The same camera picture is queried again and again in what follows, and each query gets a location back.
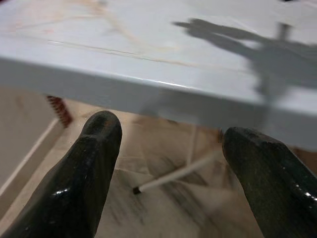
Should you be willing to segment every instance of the table top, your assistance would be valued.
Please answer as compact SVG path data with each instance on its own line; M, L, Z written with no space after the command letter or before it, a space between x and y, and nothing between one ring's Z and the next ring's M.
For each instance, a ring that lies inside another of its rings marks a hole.
M316 0L5 0L0 83L316 149L316 24Z

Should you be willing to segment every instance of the black rubber tip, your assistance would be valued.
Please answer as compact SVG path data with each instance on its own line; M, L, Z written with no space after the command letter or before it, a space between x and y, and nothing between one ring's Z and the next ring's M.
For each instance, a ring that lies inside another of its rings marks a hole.
M139 193L141 193L141 191L139 190L139 187L135 187L133 189L133 194L139 194Z

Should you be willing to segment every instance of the white wall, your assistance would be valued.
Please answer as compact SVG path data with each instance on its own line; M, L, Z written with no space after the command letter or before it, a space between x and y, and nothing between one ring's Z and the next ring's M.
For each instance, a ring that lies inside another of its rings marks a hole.
M0 217L62 130L45 96L0 87Z

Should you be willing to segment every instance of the white stick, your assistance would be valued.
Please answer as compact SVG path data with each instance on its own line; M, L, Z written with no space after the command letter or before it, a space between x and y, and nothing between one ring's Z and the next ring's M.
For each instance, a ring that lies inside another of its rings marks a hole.
M160 178L157 178L153 181L150 181L144 185L139 186L138 191L143 192L144 190L149 189L151 187L156 187L156 186L162 185L164 183L181 178L187 174L190 174L192 171L197 170L197 169L203 167L204 165L206 165L212 161L215 161L217 158L219 158L219 156L221 156L221 154L222 154L222 151L217 150L212 155L209 155L208 157L202 158L202 159L192 163L189 166L185 166L181 169L178 169L176 171L171 172L170 174L164 175Z

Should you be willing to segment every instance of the marble floor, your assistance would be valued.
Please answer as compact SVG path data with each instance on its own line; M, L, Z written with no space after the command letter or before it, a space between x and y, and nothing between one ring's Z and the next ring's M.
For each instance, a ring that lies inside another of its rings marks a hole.
M47 154L0 221L15 219L47 171L102 110L66 101L74 122ZM113 111L123 138L97 238L262 238L240 183L223 157L180 180L134 195L132 188L185 164L192 126ZM199 128L194 159L220 148L217 131Z

